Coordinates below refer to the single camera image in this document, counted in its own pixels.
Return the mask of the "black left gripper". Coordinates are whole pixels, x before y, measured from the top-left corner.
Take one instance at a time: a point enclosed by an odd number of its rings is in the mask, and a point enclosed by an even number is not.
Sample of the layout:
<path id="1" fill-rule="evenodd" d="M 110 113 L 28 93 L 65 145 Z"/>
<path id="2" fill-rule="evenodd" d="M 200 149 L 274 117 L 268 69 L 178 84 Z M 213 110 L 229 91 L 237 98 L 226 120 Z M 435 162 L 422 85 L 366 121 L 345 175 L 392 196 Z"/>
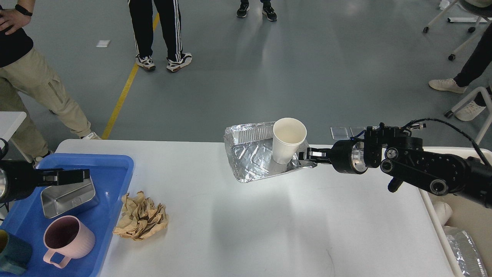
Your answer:
<path id="1" fill-rule="evenodd" d="M 78 184 L 90 178 L 90 169 L 38 169 L 25 160 L 1 160 L 0 203 L 29 197 L 38 187 Z"/>

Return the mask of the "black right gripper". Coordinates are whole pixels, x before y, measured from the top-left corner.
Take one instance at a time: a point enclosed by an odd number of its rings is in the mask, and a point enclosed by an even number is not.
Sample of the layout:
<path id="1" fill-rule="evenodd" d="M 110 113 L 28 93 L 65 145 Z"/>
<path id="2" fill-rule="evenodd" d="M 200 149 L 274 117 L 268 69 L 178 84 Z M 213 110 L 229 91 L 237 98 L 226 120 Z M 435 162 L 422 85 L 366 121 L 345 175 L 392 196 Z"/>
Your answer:
<path id="1" fill-rule="evenodd" d="M 364 161 L 364 143 L 355 140 L 337 141 L 331 149 L 306 149 L 299 160 L 317 164 L 332 164 L 337 172 L 361 175 L 368 169 Z"/>

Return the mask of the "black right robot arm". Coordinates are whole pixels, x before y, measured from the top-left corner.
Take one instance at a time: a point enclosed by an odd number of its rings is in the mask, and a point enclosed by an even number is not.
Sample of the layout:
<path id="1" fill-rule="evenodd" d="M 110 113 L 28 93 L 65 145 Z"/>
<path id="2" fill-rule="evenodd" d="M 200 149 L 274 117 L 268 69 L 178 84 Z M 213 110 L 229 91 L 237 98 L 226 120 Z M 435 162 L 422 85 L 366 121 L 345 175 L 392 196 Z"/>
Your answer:
<path id="1" fill-rule="evenodd" d="M 491 208 L 491 165 L 476 142 L 470 139 L 477 158 L 427 152 L 423 140 L 412 136 L 412 130 L 425 127 L 425 119 L 410 121 L 403 127 L 384 123 L 368 126 L 330 149 L 308 147 L 300 152 L 299 160 L 330 164 L 343 174 L 361 175 L 369 168 L 379 168 L 392 176 L 390 192 L 396 192 L 405 182 L 435 196 L 453 194 Z"/>

